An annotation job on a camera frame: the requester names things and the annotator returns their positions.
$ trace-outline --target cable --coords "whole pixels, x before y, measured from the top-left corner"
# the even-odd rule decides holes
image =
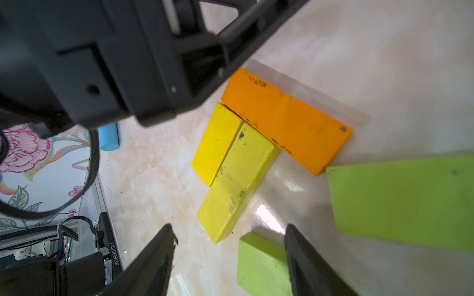
[[[45,244],[46,244],[46,243],[43,243],[43,250],[45,250],[46,256],[48,256],[48,255],[49,255],[49,252],[46,251]]]
[[[61,235],[61,227],[63,226],[64,222],[69,221],[69,220],[73,220],[73,219],[80,219],[80,220],[86,221],[87,223],[89,223],[89,227],[91,229],[91,232],[94,235],[97,234],[97,231],[95,230],[94,225],[92,224],[92,221],[88,217],[85,217],[85,216],[72,216],[72,217],[69,217],[66,220],[62,221],[57,226],[57,228],[58,228],[58,237],[59,237],[59,247],[58,247],[58,251],[56,251],[54,254],[49,256],[49,258],[54,257],[56,255],[59,255],[59,258],[62,258],[64,256],[64,240],[63,240],[63,236]]]
[[[25,243],[21,243],[21,244],[15,245],[15,246],[3,248],[3,249],[0,249],[0,251],[16,250],[16,249],[20,249],[20,248],[24,248],[24,247],[29,247],[29,246],[31,246],[31,245],[40,243],[40,242],[42,242],[42,241],[46,241],[46,240],[48,240],[48,239],[50,239],[50,238],[54,238],[54,237],[57,237],[57,234],[55,234],[55,235],[50,235],[50,236],[47,236],[47,237],[43,237],[43,238],[37,239],[37,240],[32,241],[32,242],[25,242]]]
[[[5,134],[3,133],[3,131],[0,130],[0,138],[1,138],[1,150],[0,150],[0,164],[3,163],[3,161],[5,160],[5,158],[7,157],[8,155],[8,150],[10,149],[10,143],[8,143],[8,139],[7,137],[5,136]]]
[[[32,234],[32,233],[46,232],[46,231],[51,231],[51,230],[56,231],[57,226],[56,225],[38,226],[38,227],[35,227],[35,228],[28,228],[28,229],[23,229],[23,230],[20,230],[20,231],[10,232],[10,233],[0,235],[0,242],[4,241],[4,240],[11,239],[11,238],[14,238],[14,237],[20,237],[20,236],[23,236],[23,235],[29,235],[29,234]],[[70,228],[63,225],[62,231],[64,233],[63,235],[67,235],[75,241],[79,240],[77,232],[75,232],[74,230],[72,230],[72,229],[70,229]]]
[[[97,176],[97,171],[99,170],[99,159],[100,159],[99,135],[97,134],[96,129],[89,130],[89,134],[91,135],[91,156],[90,156],[91,164],[89,166],[89,173],[86,177],[86,182],[84,183],[84,187],[82,188],[82,190],[78,194],[76,194],[73,198],[71,198],[64,205],[62,205],[62,206],[60,206],[56,209],[46,211],[46,212],[29,212],[29,211],[25,211],[25,210],[20,210],[18,208],[12,207],[12,206],[10,206],[10,205],[8,205],[8,204],[6,204],[6,203],[4,203],[3,201],[0,200],[0,212],[4,213],[4,214],[6,214],[10,217],[16,217],[16,218],[22,218],[22,219],[28,219],[28,220],[29,219],[42,219],[42,218],[46,218],[46,217],[49,217],[49,216],[52,216],[56,213],[61,212],[66,207],[71,205],[73,202],[78,200],[84,194],[84,192],[86,192],[89,189],[89,187],[91,187],[91,185],[93,184],[93,182],[95,181],[95,178]],[[0,137],[2,138],[3,142],[6,141],[7,148],[9,148],[8,140],[5,137],[3,132],[1,132]],[[2,150],[1,156],[3,158],[0,158],[0,159],[3,161],[6,157],[5,149]]]

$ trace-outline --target leaf pattern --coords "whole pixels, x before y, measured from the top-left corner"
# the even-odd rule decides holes
[[[85,170],[85,171],[87,171],[87,170],[88,170],[87,166],[83,167],[83,166],[78,165],[78,164],[84,163],[84,162],[89,162],[89,158],[88,158],[88,159],[84,159],[83,161],[78,161],[78,162],[73,163],[73,164],[72,164],[72,167],[75,168],[75,169],[78,169],[78,170]]]
[[[0,229],[12,229],[17,227],[17,223],[14,220],[8,218],[0,218]]]
[[[43,202],[40,201],[39,203],[35,203],[34,205],[30,205],[29,207],[27,207],[25,209],[25,211],[29,211],[29,212],[37,212],[38,211],[38,207],[40,204],[42,204]],[[26,221],[28,221],[28,219],[22,219],[23,223],[25,223]]]
[[[61,148],[58,150],[58,152],[55,153],[55,155],[47,162],[47,164],[49,163],[52,163],[52,162],[55,162],[56,160],[60,159],[61,157],[65,156],[66,154],[68,154],[69,152],[71,151],[74,151],[74,150],[77,150],[77,149],[81,149],[81,148],[85,148],[87,147],[87,145],[85,144],[80,144],[80,145],[70,145],[70,146],[66,146],[64,148]]]
[[[29,201],[29,194],[22,187],[18,186],[15,194],[8,201],[9,206],[13,206],[22,210]]]
[[[38,223],[36,223],[35,227],[50,224],[50,223],[56,218],[56,216],[58,216],[58,215],[59,215],[59,214],[52,215],[52,216],[46,217],[46,218],[44,218],[44,219],[42,219],[42,220],[39,220]]]

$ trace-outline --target marble surface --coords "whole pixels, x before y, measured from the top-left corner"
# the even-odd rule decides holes
[[[204,9],[215,31],[233,14]],[[473,1],[310,1],[244,67],[353,127],[333,164],[473,151]],[[233,233],[213,245],[196,218],[209,189],[191,161],[224,89],[148,129],[120,122],[121,147],[101,154],[125,265],[171,223],[179,245],[168,295],[246,295],[236,282],[239,238],[254,230],[281,242],[293,223],[361,295],[474,294],[473,253],[340,235],[326,175],[284,153]]]

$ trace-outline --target pink flower pattern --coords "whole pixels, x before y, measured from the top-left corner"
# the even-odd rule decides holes
[[[67,137],[67,136],[78,136],[82,133],[84,133],[86,131],[86,129],[82,126],[79,126],[79,125],[75,125],[73,127],[71,127],[70,129],[68,129],[67,131],[65,132],[62,132],[61,133],[61,137]]]
[[[75,196],[82,190],[82,186],[74,186],[74,188],[69,192],[69,196]]]
[[[69,210],[69,215],[68,215],[68,217],[69,217],[69,218],[73,217],[76,212],[77,212],[77,210]]]
[[[34,135],[27,125],[18,125],[3,131],[10,144],[7,157],[0,164],[0,172],[23,173],[48,156],[49,140]]]

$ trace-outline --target green foam block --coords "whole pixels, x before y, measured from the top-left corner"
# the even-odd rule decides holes
[[[285,248],[252,232],[242,236],[237,283],[252,296],[291,296]]]
[[[341,233],[474,251],[474,155],[327,172]]]

